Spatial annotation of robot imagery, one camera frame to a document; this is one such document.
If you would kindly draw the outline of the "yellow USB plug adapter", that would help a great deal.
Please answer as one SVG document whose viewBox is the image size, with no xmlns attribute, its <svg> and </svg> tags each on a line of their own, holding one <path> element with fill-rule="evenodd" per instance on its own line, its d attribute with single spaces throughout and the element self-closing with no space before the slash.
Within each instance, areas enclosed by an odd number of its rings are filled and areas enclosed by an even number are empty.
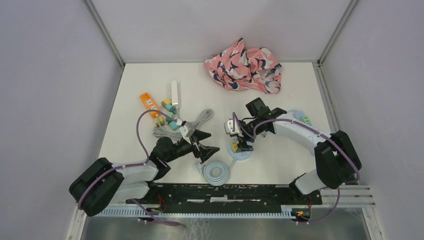
<svg viewBox="0 0 424 240">
<path fill-rule="evenodd" d="M 161 115 L 157 115 L 154 118 L 154 123 L 157 128 L 161 128 L 166 125 L 166 120 Z"/>
</svg>

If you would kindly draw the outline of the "light blue power strip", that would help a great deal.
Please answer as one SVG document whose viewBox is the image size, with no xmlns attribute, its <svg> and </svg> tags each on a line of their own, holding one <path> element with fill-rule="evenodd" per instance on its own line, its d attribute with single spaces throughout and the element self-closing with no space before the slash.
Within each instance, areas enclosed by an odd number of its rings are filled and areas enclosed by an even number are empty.
<svg viewBox="0 0 424 240">
<path fill-rule="evenodd" d="M 298 120 L 298 121 L 300 121 L 300 122 L 302 122 L 302 123 L 304 123 L 303 121 L 302 121 L 302 117 L 303 116 L 307 116 L 302 110 L 296 110 L 296 109 L 292 109 L 292 110 L 289 110 L 288 111 L 288 113 L 289 114 L 292 114 L 292 116 L 296 119 L 296 120 Z"/>
</svg>

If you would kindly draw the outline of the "orange power strip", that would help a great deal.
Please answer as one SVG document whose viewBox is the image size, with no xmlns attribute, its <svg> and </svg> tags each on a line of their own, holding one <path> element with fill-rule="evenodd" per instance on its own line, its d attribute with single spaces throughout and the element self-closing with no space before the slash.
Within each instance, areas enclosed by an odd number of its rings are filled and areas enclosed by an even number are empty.
<svg viewBox="0 0 424 240">
<path fill-rule="evenodd" d="M 160 109 L 155 100 L 150 96 L 148 92 L 142 93 L 139 98 L 146 110 L 158 111 Z"/>
</svg>

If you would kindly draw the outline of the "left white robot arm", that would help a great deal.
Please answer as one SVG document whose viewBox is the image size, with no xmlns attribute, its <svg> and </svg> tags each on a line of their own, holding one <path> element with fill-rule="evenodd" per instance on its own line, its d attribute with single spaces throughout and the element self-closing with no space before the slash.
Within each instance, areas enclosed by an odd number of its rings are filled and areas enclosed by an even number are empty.
<svg viewBox="0 0 424 240">
<path fill-rule="evenodd" d="M 149 204 L 156 200 L 158 191 L 150 183 L 162 179 L 170 170 L 169 163 L 193 154 L 201 162 L 220 151 L 217 146 L 206 146 L 201 141 L 210 133 L 195 130 L 189 139 L 173 142 L 170 137 L 156 141 L 148 158 L 141 162 L 116 165 L 101 157 L 90 165 L 68 188 L 79 210 L 93 217 L 110 203 L 141 199 Z"/>
</svg>

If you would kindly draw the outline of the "round blue socket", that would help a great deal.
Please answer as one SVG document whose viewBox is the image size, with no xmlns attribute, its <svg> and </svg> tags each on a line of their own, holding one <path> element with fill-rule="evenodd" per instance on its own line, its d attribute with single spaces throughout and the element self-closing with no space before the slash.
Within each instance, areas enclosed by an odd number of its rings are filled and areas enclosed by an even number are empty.
<svg viewBox="0 0 424 240">
<path fill-rule="evenodd" d="M 227 151 L 231 158 L 233 158 L 236 161 L 244 161 L 244 160 L 247 160 L 252 155 L 253 153 L 252 151 L 240 151 L 240 147 L 238 147 L 237 153 L 232 152 L 231 150 L 232 141 L 237 141 L 237 145 L 239 144 L 239 141 L 236 137 L 233 137 L 230 139 L 227 145 Z"/>
</svg>

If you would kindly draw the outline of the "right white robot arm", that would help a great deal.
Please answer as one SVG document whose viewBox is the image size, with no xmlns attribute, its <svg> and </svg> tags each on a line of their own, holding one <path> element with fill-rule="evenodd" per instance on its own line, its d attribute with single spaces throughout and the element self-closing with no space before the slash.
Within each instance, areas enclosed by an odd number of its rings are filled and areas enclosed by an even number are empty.
<svg viewBox="0 0 424 240">
<path fill-rule="evenodd" d="M 270 109 L 259 97 L 246 104 L 246 108 L 251 115 L 249 122 L 238 119 L 234 113 L 224 125 L 226 133 L 236 138 L 237 152 L 252 152 L 256 138 L 271 133 L 303 146 L 315 159 L 315 169 L 289 184 L 288 196 L 293 203 L 302 204 L 316 190 L 336 190 L 343 184 L 359 181 L 362 163 L 346 132 L 321 131 L 284 109 Z"/>
</svg>

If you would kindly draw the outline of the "white power strip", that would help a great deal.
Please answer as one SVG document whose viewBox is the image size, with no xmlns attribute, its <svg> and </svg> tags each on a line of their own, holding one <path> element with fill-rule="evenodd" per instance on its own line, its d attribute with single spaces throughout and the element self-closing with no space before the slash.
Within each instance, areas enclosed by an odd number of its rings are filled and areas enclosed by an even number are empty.
<svg viewBox="0 0 424 240">
<path fill-rule="evenodd" d="M 180 107 L 180 94 L 179 94 L 179 83 L 174 80 L 170 83 L 170 91 L 171 91 L 171 105 L 178 109 Z"/>
</svg>

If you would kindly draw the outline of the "teal USB plug adapter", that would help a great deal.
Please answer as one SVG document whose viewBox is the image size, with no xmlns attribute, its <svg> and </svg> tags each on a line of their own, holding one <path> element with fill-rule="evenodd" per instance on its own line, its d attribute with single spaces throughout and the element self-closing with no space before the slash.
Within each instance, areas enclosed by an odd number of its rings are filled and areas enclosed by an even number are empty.
<svg viewBox="0 0 424 240">
<path fill-rule="evenodd" d="M 177 131 L 181 127 L 175 121 L 170 122 L 168 125 L 173 131 Z"/>
</svg>

